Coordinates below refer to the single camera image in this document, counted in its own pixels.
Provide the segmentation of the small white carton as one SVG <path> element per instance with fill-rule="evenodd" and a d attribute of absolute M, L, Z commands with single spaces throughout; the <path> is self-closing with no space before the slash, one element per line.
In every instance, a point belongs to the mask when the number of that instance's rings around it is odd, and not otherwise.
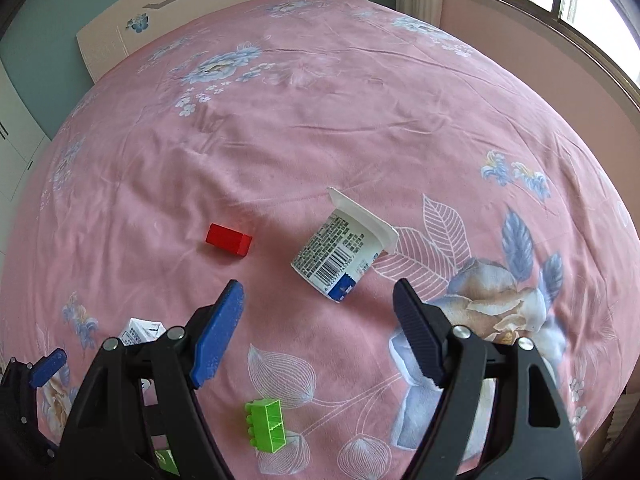
<path fill-rule="evenodd" d="M 119 339 L 125 346 L 133 346 L 134 344 L 156 341 L 165 332 L 166 328 L 162 322 L 130 318 L 120 333 Z"/>

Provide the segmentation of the green toy brick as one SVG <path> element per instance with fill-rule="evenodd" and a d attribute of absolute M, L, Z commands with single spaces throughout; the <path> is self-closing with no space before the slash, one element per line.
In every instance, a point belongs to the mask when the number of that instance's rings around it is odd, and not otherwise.
<path fill-rule="evenodd" d="M 259 452 L 275 453 L 286 445 L 281 402 L 265 398 L 244 405 L 250 445 Z"/>

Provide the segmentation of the red toy block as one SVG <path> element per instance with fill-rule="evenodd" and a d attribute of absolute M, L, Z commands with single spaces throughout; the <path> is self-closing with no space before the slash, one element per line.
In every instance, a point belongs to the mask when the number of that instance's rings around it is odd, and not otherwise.
<path fill-rule="evenodd" d="M 207 231 L 205 241 L 231 255 L 245 257 L 252 244 L 253 237 L 243 232 L 212 223 Z"/>

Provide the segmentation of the white yogurt cup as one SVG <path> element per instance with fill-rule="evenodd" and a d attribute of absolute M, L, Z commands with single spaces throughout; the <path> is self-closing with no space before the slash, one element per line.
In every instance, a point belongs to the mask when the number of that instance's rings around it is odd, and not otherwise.
<path fill-rule="evenodd" d="M 332 214 L 293 259 L 293 270 L 323 297 L 341 302 L 399 233 L 337 188 L 328 188 Z"/>

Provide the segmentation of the green wooden block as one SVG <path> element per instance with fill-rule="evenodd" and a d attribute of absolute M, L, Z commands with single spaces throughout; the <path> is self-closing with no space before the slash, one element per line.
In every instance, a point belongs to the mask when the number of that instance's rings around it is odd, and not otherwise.
<path fill-rule="evenodd" d="M 160 468 L 178 476 L 179 471 L 169 448 L 166 448 L 166 450 L 156 450 L 155 456 Z"/>

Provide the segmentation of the pink floral bed sheet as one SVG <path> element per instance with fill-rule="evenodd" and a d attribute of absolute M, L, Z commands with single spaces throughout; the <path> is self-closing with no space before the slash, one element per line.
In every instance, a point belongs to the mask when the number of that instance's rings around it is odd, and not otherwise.
<path fill-rule="evenodd" d="M 291 263 L 337 188 L 399 233 L 341 302 Z M 212 223 L 253 237 L 245 257 Z M 174 326 L 228 281 L 245 308 L 198 393 L 240 479 L 397 479 L 440 392 L 392 307 L 400 278 L 495 342 L 530 338 L 585 444 L 639 356 L 639 239 L 587 144 L 477 50 L 367 0 L 209 14 L 105 75 L 44 149 L 6 248 L 1 356 L 66 365 L 37 394 L 58 440 L 105 338 Z M 244 405 L 281 402 L 286 445 Z"/>

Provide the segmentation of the white wardrobe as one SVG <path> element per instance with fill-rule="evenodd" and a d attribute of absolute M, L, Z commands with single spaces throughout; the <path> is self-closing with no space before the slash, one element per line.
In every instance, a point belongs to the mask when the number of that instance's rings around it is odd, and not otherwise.
<path fill-rule="evenodd" d="M 4 66 L 0 67 L 0 120 L 1 253 L 4 254 L 26 182 L 50 143 L 15 90 Z"/>

